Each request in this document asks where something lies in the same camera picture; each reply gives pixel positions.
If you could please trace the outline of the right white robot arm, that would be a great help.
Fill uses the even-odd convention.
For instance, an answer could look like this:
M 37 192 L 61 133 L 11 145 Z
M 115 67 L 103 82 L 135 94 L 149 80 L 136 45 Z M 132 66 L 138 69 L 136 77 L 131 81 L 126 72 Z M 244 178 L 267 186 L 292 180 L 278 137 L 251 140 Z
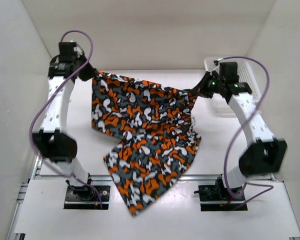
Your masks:
M 200 97 L 211 99 L 221 96 L 235 114 L 240 123 L 226 149 L 222 183 L 215 186 L 214 193 L 220 200 L 230 196 L 239 200 L 248 178 L 257 175 L 278 173 L 281 169 L 287 142 L 278 139 L 265 123 L 259 108 L 268 89 L 261 92 L 251 69 L 243 74 L 241 69 L 247 66 L 249 57 L 231 56 L 211 60 L 214 68 L 208 69 L 200 82 L 191 89 Z M 228 159 L 235 140 L 244 133 L 247 148 L 241 154 L 237 166 L 228 169 Z

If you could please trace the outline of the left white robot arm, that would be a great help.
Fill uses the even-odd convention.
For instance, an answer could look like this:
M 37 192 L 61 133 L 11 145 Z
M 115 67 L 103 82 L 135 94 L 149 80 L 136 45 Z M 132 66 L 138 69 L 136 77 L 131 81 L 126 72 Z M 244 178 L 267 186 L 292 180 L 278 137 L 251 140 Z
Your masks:
M 76 79 L 87 81 L 95 71 L 76 42 L 61 41 L 58 48 L 59 54 L 49 63 L 48 98 L 39 111 L 43 120 L 39 129 L 31 132 L 30 139 L 46 166 L 65 177 L 68 186 L 77 189 L 83 200 L 90 200 L 95 188 L 89 184 L 90 175 L 77 158 L 76 140 L 68 135 L 67 116 Z

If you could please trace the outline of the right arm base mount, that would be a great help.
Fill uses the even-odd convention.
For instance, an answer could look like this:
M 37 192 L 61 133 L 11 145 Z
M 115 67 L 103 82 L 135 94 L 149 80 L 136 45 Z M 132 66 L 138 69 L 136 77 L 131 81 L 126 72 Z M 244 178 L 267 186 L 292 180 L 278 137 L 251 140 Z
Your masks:
M 198 185 L 193 194 L 199 196 L 201 212 L 248 211 L 245 195 L 234 199 L 224 186 L 221 177 L 218 177 L 214 184 Z

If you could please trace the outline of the orange camouflage shorts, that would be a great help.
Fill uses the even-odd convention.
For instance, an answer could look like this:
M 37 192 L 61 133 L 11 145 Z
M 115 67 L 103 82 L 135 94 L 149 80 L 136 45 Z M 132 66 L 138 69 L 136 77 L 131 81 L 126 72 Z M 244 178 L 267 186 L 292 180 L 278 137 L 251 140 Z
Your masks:
M 197 96 L 156 82 L 96 71 L 91 126 L 118 139 L 104 164 L 136 216 L 191 167 L 201 137 L 193 128 Z

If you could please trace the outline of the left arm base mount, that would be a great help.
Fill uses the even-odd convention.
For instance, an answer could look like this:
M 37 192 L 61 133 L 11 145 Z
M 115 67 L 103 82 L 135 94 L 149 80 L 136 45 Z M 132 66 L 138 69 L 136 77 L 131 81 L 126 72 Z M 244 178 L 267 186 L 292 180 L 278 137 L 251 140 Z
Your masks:
M 65 181 L 67 189 L 63 208 L 65 210 L 108 210 L 110 203 L 111 184 L 89 181 L 92 187 L 74 186 L 69 180 Z

